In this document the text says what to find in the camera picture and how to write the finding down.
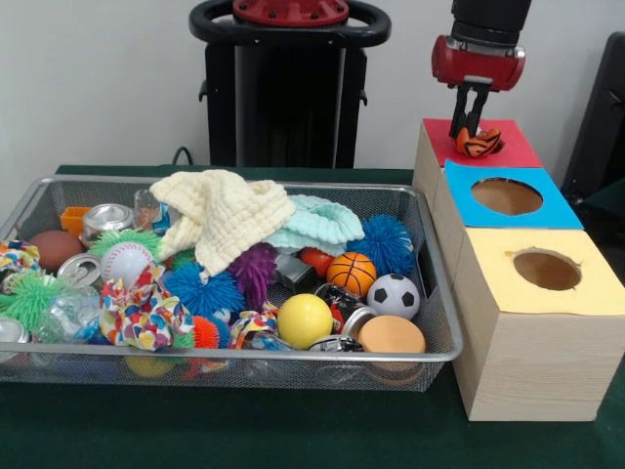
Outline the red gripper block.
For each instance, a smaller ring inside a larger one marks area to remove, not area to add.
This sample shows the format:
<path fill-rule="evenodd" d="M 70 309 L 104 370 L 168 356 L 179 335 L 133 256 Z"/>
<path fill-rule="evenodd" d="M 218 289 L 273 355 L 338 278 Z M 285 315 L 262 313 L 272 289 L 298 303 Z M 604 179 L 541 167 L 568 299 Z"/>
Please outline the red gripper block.
<path fill-rule="evenodd" d="M 521 46 L 492 48 L 440 35 L 432 51 L 433 77 L 439 83 L 457 86 L 449 136 L 456 139 L 466 127 L 469 136 L 475 137 L 488 98 L 488 86 L 474 86 L 476 97 L 466 116 L 470 86 L 463 83 L 486 84 L 494 92 L 510 91 L 519 82 L 524 64 L 525 49 Z"/>

